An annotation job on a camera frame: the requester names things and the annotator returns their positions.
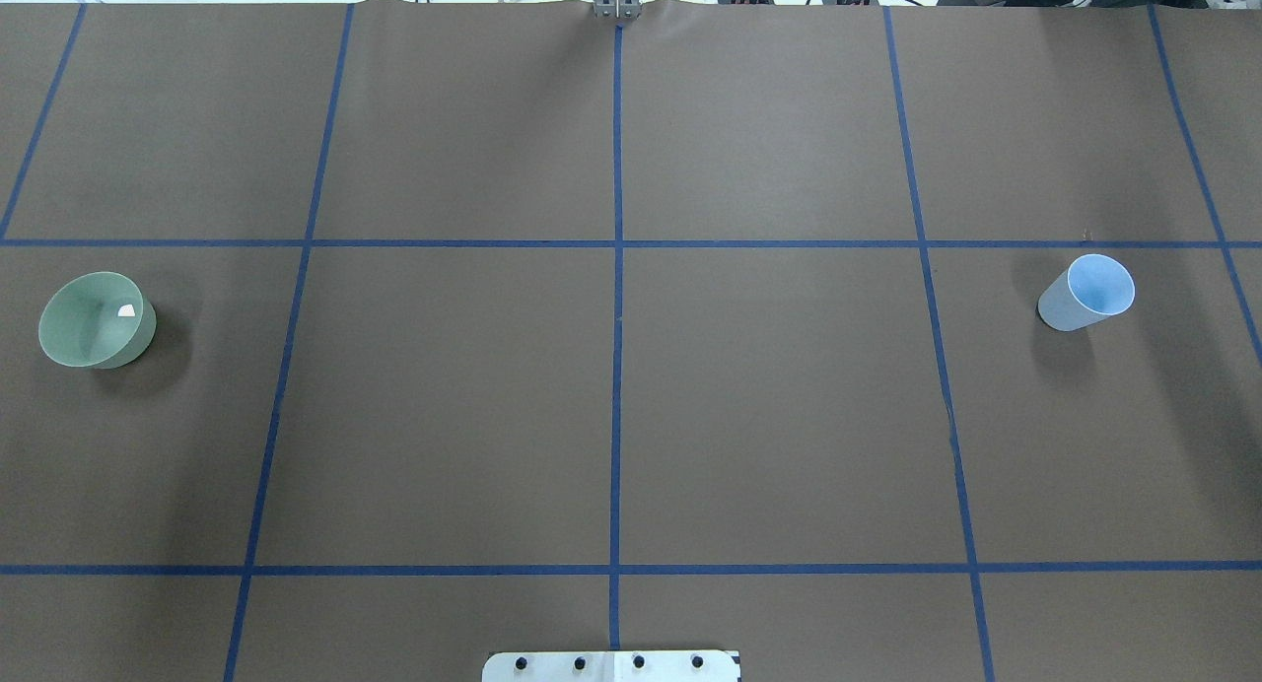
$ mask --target white mounting plate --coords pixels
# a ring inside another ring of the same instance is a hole
[[[724,650],[497,653],[482,667],[482,682],[740,682],[740,659]]]

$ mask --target blue grid line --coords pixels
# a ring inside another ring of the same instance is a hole
[[[613,385],[610,393],[610,649],[622,645],[622,25],[613,29]]]
[[[977,546],[973,541],[973,517],[968,508],[968,485],[964,481],[964,457],[959,450],[959,427],[955,423],[955,404],[950,393],[950,375],[946,371],[946,354],[943,350],[941,323],[938,317],[938,297],[934,292],[933,266],[929,264],[929,241],[925,218],[920,206],[920,187],[916,183],[916,163],[911,153],[911,131],[907,128],[907,107],[902,95],[902,77],[899,72],[899,48],[893,37],[893,18],[890,8],[882,8],[885,37],[890,49],[890,72],[893,77],[893,99],[899,111],[899,131],[902,134],[902,160],[907,169],[907,187],[911,192],[911,215],[916,222],[920,241],[920,270],[925,280],[925,299],[929,303],[929,326],[934,336],[934,354],[938,359],[938,380],[946,407],[950,427],[950,450],[955,461],[955,496],[959,500],[959,519],[964,533],[964,552],[968,556],[969,583],[973,589],[973,614],[977,618],[977,639],[982,653],[982,671],[987,682],[994,682],[994,663],[991,655],[991,633],[986,623],[986,604],[982,599],[982,575],[977,571]]]
[[[271,422],[268,426],[268,442],[262,451],[262,466],[259,472],[259,490],[254,499],[254,514],[250,518],[250,537],[246,543],[245,571],[241,573],[241,586],[237,590],[236,613],[232,616],[232,635],[228,639],[227,659],[223,664],[223,682],[232,682],[236,674],[236,659],[241,649],[241,633],[245,628],[245,611],[250,602],[250,583],[255,557],[259,552],[259,532],[262,527],[262,509],[268,500],[268,482],[271,479],[271,462],[276,452],[276,433],[280,429],[280,408],[285,400],[285,386],[289,381],[289,365],[294,354],[294,332],[298,330],[298,316],[303,304],[303,288],[307,285],[307,268],[310,264],[312,239],[316,235],[316,220],[319,215],[319,200],[324,184],[324,168],[328,165],[328,148],[333,140],[333,121],[337,116],[337,99],[342,88],[342,72],[346,67],[346,49],[351,40],[351,21],[355,19],[355,4],[346,5],[346,18],[342,21],[342,42],[337,52],[337,66],[333,69],[333,88],[329,91],[328,114],[324,117],[324,135],[321,139],[319,160],[316,164],[316,181],[312,186],[312,203],[307,213],[307,232],[303,240],[302,259],[298,260],[298,278],[294,280],[294,297],[289,307],[289,326],[285,328],[285,346],[280,355],[280,373],[276,378],[276,393],[271,403]]]
[[[62,58],[57,62],[53,81],[48,85],[44,106],[39,109],[39,117],[35,119],[35,129],[32,130],[30,141],[27,143],[27,153],[21,155],[21,165],[18,167],[18,178],[13,181],[13,189],[9,192],[9,203],[5,205],[4,218],[0,218],[0,239],[9,232],[9,222],[13,221],[13,212],[18,210],[18,197],[21,196],[21,187],[27,181],[30,162],[35,158],[35,148],[39,145],[39,138],[44,134],[44,123],[48,121],[48,112],[53,109],[53,99],[57,97],[57,88],[62,85],[62,76],[66,75],[66,66],[71,61],[71,53],[74,49],[74,40],[78,38],[80,27],[83,25],[85,14],[87,14],[87,5],[80,4],[78,11],[74,14],[74,25],[71,25],[71,34],[66,39],[66,48],[62,49]]]
[[[1227,232],[1223,230],[1223,221],[1218,216],[1218,207],[1214,205],[1214,194],[1209,191],[1209,181],[1205,178],[1205,169],[1200,163],[1200,154],[1196,152],[1196,143],[1191,138],[1191,129],[1188,126],[1188,117],[1182,111],[1182,102],[1179,100],[1179,90],[1175,87],[1175,75],[1170,68],[1170,57],[1166,56],[1166,42],[1161,35],[1161,25],[1157,21],[1157,8],[1148,5],[1148,21],[1152,25],[1152,38],[1157,44],[1157,57],[1161,61],[1161,73],[1166,77],[1166,90],[1170,92],[1170,105],[1174,107],[1175,119],[1179,120],[1179,130],[1188,147],[1188,157],[1191,158],[1191,167],[1196,172],[1196,182],[1200,184],[1200,193],[1205,198],[1205,210],[1209,211],[1209,221],[1214,225],[1214,234],[1218,236],[1218,246],[1223,250],[1223,263],[1227,264],[1227,274],[1232,279],[1235,289],[1235,299],[1241,303],[1241,313],[1244,316],[1244,326],[1249,331],[1249,341],[1253,342],[1253,354],[1262,364],[1262,340],[1258,340],[1258,330],[1253,322],[1253,312],[1249,309],[1249,301],[1244,297],[1244,285],[1235,273],[1235,260],[1227,242]]]
[[[603,563],[540,565],[256,565],[252,577],[486,577],[608,576]],[[1262,571],[1262,559],[1011,561],[930,563],[623,563],[621,576],[875,576],[981,573],[1142,573],[1164,571]],[[244,566],[14,563],[0,576],[240,576]]]
[[[302,248],[305,239],[0,239],[13,248]],[[1026,239],[929,239],[931,249],[1159,249],[1219,250],[1220,241],[1069,241]],[[314,248],[418,249],[616,249],[602,239],[313,239]],[[904,239],[626,239],[626,250],[663,249],[919,249]],[[1227,241],[1232,249],[1262,249],[1262,241]]]

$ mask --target vertical blue line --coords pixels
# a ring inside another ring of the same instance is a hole
[[[337,99],[342,88],[342,71],[346,67],[346,49],[351,42],[351,21],[353,18],[355,4],[348,4],[346,5],[346,18],[342,20],[342,42],[337,52],[337,66],[333,71],[333,88],[329,92],[328,114],[324,116],[324,135],[321,139],[319,160],[316,164],[312,202],[307,212],[303,253],[302,259],[298,260],[298,278],[294,280],[294,297],[289,304],[285,347],[280,354],[280,374],[276,378],[276,393],[271,400],[271,422],[268,426],[268,442],[262,451],[262,467],[259,472],[259,489],[254,498],[254,514],[250,518],[250,538],[246,542],[245,571],[241,573],[241,586],[237,590],[237,606],[232,616],[232,635],[228,639],[228,654],[223,666],[223,682],[232,682],[236,674],[237,654],[241,649],[245,613],[250,602],[250,583],[254,578],[255,557],[259,552],[259,532],[262,528],[262,510],[268,501],[271,462],[276,452],[276,434],[280,431],[280,408],[285,400],[285,386],[289,384],[289,365],[294,355],[294,333],[298,330],[298,316],[303,304],[303,289],[307,287],[307,266],[310,264],[312,240],[316,235],[316,218],[319,215],[319,198],[324,184],[324,167],[328,163],[328,148],[333,140],[333,120],[337,116]]]
[[[74,49],[74,40],[78,38],[80,27],[83,25],[83,15],[87,5],[81,4],[74,14],[74,25],[71,25],[71,35],[66,39],[66,48],[62,49],[62,59],[57,62],[57,72],[53,73],[53,82],[48,85],[48,95],[44,97],[44,107],[39,109],[39,117],[35,119],[35,129],[30,133],[30,141],[27,143],[27,154],[21,155],[21,165],[18,167],[18,177],[13,181],[13,191],[9,192],[9,203],[4,207],[4,218],[0,218],[0,239],[9,232],[9,222],[13,221],[13,212],[18,210],[18,197],[21,194],[21,184],[27,181],[27,172],[30,169],[30,160],[35,158],[35,147],[44,134],[44,123],[48,112],[53,109],[53,99],[57,97],[57,88],[62,85],[62,76],[66,75],[66,66],[71,61]]]
[[[973,589],[973,615],[977,618],[977,639],[982,649],[982,671],[987,682],[994,682],[994,663],[991,655],[991,633],[986,623],[986,605],[982,599],[982,575],[977,567],[977,546],[973,541],[973,517],[968,508],[968,486],[964,482],[964,457],[959,450],[959,427],[955,423],[955,403],[950,393],[950,375],[946,371],[946,354],[943,350],[941,322],[938,317],[938,296],[934,292],[933,266],[929,264],[929,240],[925,218],[920,207],[920,186],[916,183],[916,163],[911,154],[911,133],[907,129],[907,107],[902,99],[902,76],[899,72],[899,48],[893,39],[893,18],[890,8],[885,13],[885,37],[890,48],[890,72],[893,76],[893,100],[899,111],[899,131],[902,134],[902,160],[907,169],[907,187],[911,192],[911,215],[916,222],[916,241],[920,244],[920,273],[925,282],[925,299],[929,303],[929,326],[934,336],[934,354],[938,359],[938,383],[946,422],[950,427],[950,451],[955,462],[955,496],[959,501],[959,520],[964,530],[964,552],[968,556],[969,583]]]
[[[1184,116],[1182,102],[1179,101],[1175,75],[1170,69],[1170,57],[1166,56],[1166,42],[1161,35],[1161,25],[1157,23],[1157,8],[1151,4],[1148,5],[1148,21],[1152,25],[1152,38],[1157,43],[1157,57],[1161,59],[1161,73],[1166,77],[1166,90],[1170,91],[1170,105],[1175,110],[1175,119],[1179,120],[1179,130],[1184,136],[1184,144],[1188,147],[1191,167],[1196,172],[1200,194],[1205,198],[1209,222],[1214,225],[1218,246],[1223,251],[1223,263],[1227,264],[1227,274],[1232,279],[1232,288],[1235,289],[1235,299],[1241,303],[1241,312],[1244,314],[1244,326],[1249,331],[1249,341],[1253,342],[1253,354],[1257,356],[1258,362],[1262,364],[1262,340],[1258,340],[1257,325],[1253,322],[1253,311],[1249,309],[1249,301],[1244,297],[1244,285],[1241,284],[1241,277],[1235,273],[1235,260],[1232,258],[1230,246],[1227,246],[1227,231],[1223,230],[1223,221],[1218,216],[1214,194],[1209,191],[1209,181],[1205,179],[1205,169],[1200,163],[1200,154],[1196,152],[1196,143],[1191,139],[1191,129],[1188,128],[1188,117]]]
[[[622,25],[613,29],[613,389],[610,448],[610,649],[622,647]]]

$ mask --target green bowl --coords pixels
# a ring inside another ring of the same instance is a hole
[[[145,351],[156,325],[153,306],[130,278],[88,273],[48,301],[39,317],[39,346],[63,366],[114,369]]]

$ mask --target cup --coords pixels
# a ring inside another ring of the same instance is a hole
[[[1080,255],[1042,292],[1039,317],[1049,327],[1068,332],[1122,314],[1135,302],[1135,280],[1117,260]]]
[[[53,294],[39,316],[48,359],[80,369],[114,369],[140,356],[158,326],[140,288],[119,273],[88,273]]]

